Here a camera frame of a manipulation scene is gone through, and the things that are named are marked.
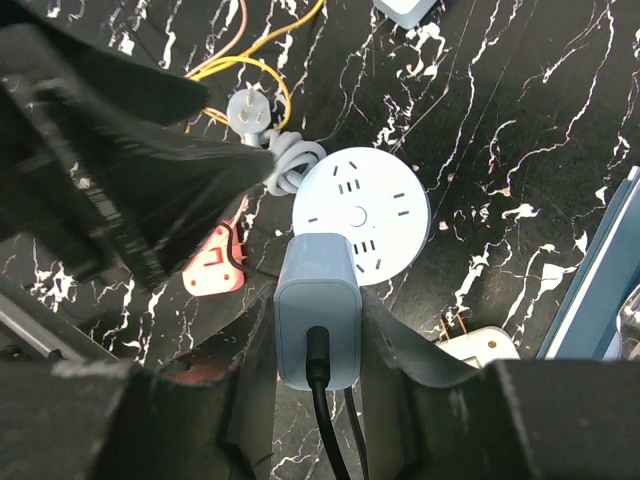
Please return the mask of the white square plug adapter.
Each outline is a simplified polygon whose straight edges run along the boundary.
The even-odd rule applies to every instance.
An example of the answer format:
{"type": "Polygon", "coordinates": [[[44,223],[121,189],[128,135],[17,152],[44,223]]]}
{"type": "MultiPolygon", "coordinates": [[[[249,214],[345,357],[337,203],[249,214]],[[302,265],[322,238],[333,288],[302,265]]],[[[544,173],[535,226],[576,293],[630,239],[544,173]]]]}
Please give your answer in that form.
{"type": "Polygon", "coordinates": [[[483,368],[497,360],[519,360],[520,355],[510,336],[502,329],[487,326],[437,346],[454,358],[474,367],[483,368]]]}

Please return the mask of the light blue charger plug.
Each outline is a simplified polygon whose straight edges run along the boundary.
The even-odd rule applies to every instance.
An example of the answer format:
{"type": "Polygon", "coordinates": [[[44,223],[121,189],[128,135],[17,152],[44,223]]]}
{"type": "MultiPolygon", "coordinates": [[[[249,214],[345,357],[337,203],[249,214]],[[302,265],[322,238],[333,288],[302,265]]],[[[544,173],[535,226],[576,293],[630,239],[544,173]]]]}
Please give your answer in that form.
{"type": "Polygon", "coordinates": [[[362,296],[349,241],[336,233],[307,233],[289,241],[274,294],[279,376],[308,391],[307,332],[329,334],[330,390],[358,379],[361,365],[362,296]]]}

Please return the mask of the pink square plug adapter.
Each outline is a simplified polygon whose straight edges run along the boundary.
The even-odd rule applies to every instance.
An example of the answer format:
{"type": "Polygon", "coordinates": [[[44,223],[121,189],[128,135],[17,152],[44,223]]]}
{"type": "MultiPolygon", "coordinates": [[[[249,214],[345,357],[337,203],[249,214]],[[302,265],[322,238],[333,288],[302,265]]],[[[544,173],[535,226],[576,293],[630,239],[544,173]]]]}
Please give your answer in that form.
{"type": "Polygon", "coordinates": [[[232,265],[244,255],[237,229],[230,220],[220,224],[182,272],[186,291],[195,297],[234,292],[244,286],[245,274],[232,265]]]}

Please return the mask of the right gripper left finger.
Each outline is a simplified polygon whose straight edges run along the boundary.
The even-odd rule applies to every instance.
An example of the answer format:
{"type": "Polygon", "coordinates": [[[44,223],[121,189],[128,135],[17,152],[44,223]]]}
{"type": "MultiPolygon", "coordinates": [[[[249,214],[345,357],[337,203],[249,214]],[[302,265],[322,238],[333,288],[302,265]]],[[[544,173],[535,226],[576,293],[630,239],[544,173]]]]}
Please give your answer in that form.
{"type": "Polygon", "coordinates": [[[123,268],[158,287],[273,168],[265,149],[136,119],[38,28],[2,29],[1,235],[32,235],[76,279],[123,268]]]}

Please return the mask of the round light blue power socket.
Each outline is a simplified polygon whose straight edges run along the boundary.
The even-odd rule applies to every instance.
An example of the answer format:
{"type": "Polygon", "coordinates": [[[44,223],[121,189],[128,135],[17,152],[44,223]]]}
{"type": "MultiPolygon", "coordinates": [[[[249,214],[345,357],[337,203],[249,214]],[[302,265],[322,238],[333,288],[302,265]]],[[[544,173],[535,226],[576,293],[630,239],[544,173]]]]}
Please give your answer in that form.
{"type": "Polygon", "coordinates": [[[296,236],[336,233],[350,245],[358,284],[398,275],[421,253],[431,226],[430,204],[413,170],[373,147],[351,147],[320,160],[295,194],[296,236]]]}

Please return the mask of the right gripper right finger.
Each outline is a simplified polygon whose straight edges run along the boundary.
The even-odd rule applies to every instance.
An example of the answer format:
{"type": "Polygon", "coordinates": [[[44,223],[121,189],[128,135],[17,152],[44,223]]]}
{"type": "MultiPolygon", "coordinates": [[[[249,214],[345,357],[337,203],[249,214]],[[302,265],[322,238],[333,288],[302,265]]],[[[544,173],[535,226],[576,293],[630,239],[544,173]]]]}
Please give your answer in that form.
{"type": "Polygon", "coordinates": [[[639,366],[450,356],[364,291],[361,394],[374,479],[635,479],[639,366]]]}

